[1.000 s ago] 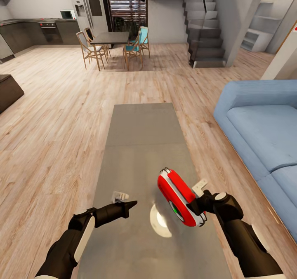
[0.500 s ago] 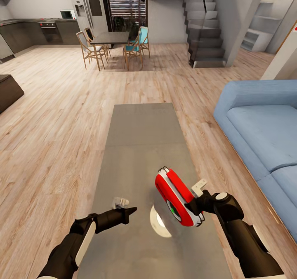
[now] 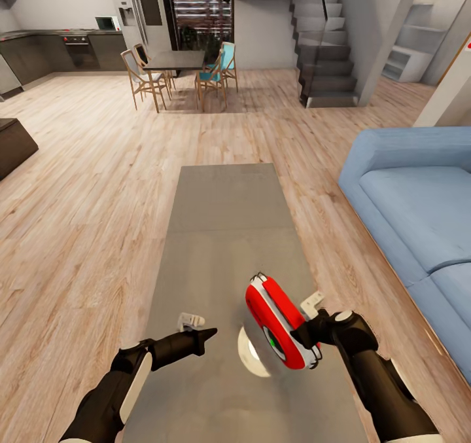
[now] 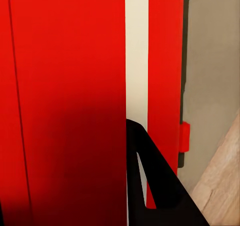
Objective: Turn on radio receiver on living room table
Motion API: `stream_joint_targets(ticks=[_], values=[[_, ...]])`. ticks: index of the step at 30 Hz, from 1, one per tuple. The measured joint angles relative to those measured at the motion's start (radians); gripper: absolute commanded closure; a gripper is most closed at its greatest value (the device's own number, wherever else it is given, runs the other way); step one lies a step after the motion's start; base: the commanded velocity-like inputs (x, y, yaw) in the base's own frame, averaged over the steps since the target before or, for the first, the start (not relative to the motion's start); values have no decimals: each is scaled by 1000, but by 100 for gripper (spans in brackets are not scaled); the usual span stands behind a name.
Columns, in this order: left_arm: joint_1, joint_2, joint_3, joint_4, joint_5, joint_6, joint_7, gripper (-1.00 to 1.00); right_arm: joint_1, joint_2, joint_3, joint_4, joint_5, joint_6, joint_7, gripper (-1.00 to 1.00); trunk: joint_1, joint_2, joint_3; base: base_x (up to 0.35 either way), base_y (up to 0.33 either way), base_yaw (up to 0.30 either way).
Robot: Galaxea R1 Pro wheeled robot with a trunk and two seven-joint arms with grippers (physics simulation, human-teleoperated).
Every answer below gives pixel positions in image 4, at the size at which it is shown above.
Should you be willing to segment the radio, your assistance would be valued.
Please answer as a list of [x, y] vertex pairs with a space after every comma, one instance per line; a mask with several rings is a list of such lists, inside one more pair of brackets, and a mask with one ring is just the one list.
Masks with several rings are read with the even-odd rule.
[[129, 226], [126, 119], [177, 176], [188, 16], [189, 0], [0, 0], [4, 226]]

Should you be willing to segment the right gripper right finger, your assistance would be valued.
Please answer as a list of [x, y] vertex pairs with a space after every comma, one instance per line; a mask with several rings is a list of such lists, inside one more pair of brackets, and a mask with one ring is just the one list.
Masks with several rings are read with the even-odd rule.
[[[156, 209], [145, 206], [137, 153]], [[129, 226], [210, 226], [144, 127], [126, 119]]]

